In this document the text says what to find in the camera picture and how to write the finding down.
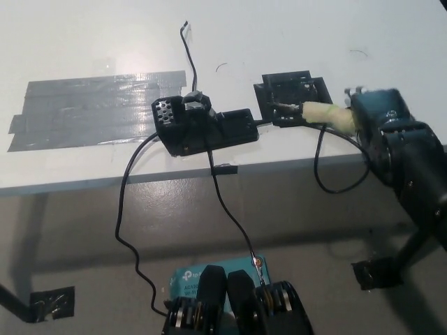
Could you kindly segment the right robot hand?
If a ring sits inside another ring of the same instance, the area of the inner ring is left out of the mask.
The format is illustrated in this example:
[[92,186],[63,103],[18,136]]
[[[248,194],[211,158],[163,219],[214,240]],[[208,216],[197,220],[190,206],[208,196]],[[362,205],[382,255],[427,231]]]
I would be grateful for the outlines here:
[[380,141],[386,132],[401,131],[417,123],[397,89],[347,88],[345,94],[356,133],[364,148]]

